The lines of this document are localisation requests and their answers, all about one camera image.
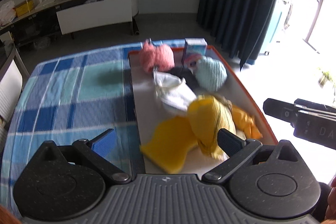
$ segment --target floor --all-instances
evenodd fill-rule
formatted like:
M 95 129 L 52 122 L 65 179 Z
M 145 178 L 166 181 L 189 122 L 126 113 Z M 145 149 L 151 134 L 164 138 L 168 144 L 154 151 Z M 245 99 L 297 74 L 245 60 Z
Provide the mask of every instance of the floor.
M 152 14 L 138 15 L 136 18 L 140 35 L 131 36 L 129 25 L 117 24 L 97 27 L 60 37 L 48 48 L 35 51 L 29 47 L 21 48 L 20 55 L 29 72 L 45 60 L 88 51 L 95 48 L 118 44 L 152 40 L 204 37 L 208 44 L 214 38 L 196 23 L 195 14 Z M 269 56 L 261 54 L 255 65 L 245 65 L 239 70 L 239 60 L 232 60 L 221 52 L 249 91 L 257 105 L 262 109 L 267 98 L 294 102 L 301 98 L 319 103 L 331 104 L 330 90 L 318 86 L 317 67 L 320 56 L 294 33 L 282 34 L 280 43 L 270 45 Z M 336 151 L 309 143 L 293 136 L 293 128 L 283 121 L 266 116 L 278 140 L 290 140 L 306 161 L 316 179 L 328 183 L 336 173 Z

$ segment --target blue and pink box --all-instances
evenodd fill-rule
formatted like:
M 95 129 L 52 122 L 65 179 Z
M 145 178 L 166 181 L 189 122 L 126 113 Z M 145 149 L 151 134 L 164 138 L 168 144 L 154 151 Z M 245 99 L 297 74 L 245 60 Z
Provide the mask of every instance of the blue and pink box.
M 204 38 L 186 38 L 182 56 L 184 67 L 194 67 L 197 60 L 201 59 L 207 50 L 208 44 Z

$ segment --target orange trim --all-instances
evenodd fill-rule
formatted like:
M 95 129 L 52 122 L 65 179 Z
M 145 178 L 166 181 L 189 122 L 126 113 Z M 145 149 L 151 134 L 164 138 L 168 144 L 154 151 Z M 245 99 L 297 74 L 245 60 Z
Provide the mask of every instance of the orange trim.
M 243 89 L 245 95 L 249 98 L 249 100 L 251 101 L 251 103 L 253 104 L 253 106 L 257 109 L 260 118 L 262 119 L 262 121 L 264 122 L 264 124 L 266 125 L 266 128 L 268 130 L 269 135 L 271 136 L 271 138 L 274 141 L 274 144 L 278 144 L 278 140 L 275 137 L 270 125 L 268 124 L 264 114 L 261 112 L 260 108 L 258 107 L 258 105 L 256 104 L 256 102 L 253 100 L 252 96 L 248 93 L 247 89 L 244 87 L 244 85 L 241 83 L 241 81 L 239 80 L 239 78 L 237 77 L 237 75 L 234 73 L 234 71 L 232 70 L 232 68 L 230 67 L 230 65 L 225 61 L 225 59 L 221 56 L 221 54 L 215 49 L 214 46 L 207 46 L 208 50 L 213 50 L 215 52 L 215 54 L 217 54 L 218 58 L 220 59 L 220 61 L 224 64 L 225 68 L 232 74 L 232 76 L 235 78 L 236 82 L 238 82 L 238 84 L 240 85 L 240 87 Z M 173 52 L 181 52 L 183 51 L 184 48 L 172 48 Z M 130 55 L 135 55 L 138 54 L 139 51 L 130 51 L 128 53 L 128 58 Z

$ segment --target yellow box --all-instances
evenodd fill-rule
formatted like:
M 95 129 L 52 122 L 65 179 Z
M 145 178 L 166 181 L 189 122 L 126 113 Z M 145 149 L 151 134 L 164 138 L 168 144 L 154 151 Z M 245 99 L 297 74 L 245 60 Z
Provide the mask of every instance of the yellow box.
M 22 16 L 25 13 L 34 9 L 34 0 L 25 0 L 18 5 L 15 5 L 16 15 Z

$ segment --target plaid bedsheet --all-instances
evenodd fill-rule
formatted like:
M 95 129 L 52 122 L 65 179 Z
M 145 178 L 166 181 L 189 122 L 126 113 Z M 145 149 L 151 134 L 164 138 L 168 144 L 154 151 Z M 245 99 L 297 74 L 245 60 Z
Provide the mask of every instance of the plaid bedsheet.
M 156 41 L 183 47 L 184 40 Z M 13 186 L 45 140 L 70 145 L 113 128 L 117 148 L 107 160 L 129 174 L 144 172 L 127 59 L 141 43 L 40 63 L 29 78 L 10 125 L 1 169 L 1 204 L 20 217 Z

